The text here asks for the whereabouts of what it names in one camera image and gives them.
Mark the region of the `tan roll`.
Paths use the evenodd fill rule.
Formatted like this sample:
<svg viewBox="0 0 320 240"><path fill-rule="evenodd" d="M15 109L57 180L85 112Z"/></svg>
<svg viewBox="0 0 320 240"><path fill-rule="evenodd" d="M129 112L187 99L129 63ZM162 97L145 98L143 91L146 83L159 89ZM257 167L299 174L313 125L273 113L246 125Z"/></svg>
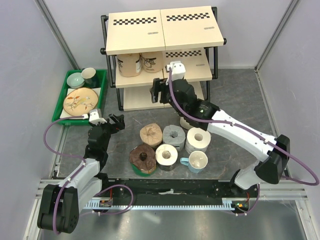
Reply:
<svg viewBox="0 0 320 240"><path fill-rule="evenodd" d="M157 147L163 141L163 132L160 126L156 123L151 123L144 126L140 130L139 135L142 142L152 148Z"/></svg>
<svg viewBox="0 0 320 240"><path fill-rule="evenodd" d="M141 55L139 53L118 54L117 64L123 77L135 77L141 73Z"/></svg>
<svg viewBox="0 0 320 240"><path fill-rule="evenodd" d="M157 73L164 67L163 52L142 52L142 67L148 73Z"/></svg>

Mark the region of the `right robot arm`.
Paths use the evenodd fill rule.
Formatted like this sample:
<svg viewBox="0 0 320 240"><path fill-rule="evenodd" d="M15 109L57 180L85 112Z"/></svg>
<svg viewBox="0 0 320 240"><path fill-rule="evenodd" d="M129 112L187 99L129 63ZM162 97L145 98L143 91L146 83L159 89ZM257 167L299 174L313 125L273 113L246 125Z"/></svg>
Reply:
<svg viewBox="0 0 320 240"><path fill-rule="evenodd" d="M232 118L217 105L198 98L194 87L185 79L169 84L166 78L155 78L150 94L153 103L170 104L192 127L224 137L255 156L255 163L233 175L229 184L233 196L242 196L261 181L279 183L289 161L290 139L287 136L268 135Z"/></svg>

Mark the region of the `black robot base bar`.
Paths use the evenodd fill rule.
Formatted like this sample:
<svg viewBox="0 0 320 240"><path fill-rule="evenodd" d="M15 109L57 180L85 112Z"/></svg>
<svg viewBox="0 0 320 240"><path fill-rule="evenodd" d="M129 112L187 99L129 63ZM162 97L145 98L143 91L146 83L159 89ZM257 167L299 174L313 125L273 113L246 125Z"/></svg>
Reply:
<svg viewBox="0 0 320 240"><path fill-rule="evenodd" d="M254 199L258 186L242 190L228 180L213 179L152 179L152 178L110 178L102 185L103 189L112 185L113 206L125 206L131 201L129 190L133 193L133 206L202 206L220 205L223 199Z"/></svg>

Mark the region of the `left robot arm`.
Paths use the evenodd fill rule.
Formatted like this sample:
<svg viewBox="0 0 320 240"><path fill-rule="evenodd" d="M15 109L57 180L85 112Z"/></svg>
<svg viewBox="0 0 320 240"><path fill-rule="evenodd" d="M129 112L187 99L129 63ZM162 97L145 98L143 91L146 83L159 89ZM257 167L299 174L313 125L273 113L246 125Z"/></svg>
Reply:
<svg viewBox="0 0 320 240"><path fill-rule="evenodd" d="M84 155L78 167L58 184L48 184L41 195L37 217L40 229L60 233L72 233L79 221L81 210L95 195L106 196L110 185L103 180L101 170L108 160L108 146L113 134L125 129L124 115L109 114L103 118L100 109L76 115L75 119L88 120L88 131Z"/></svg>

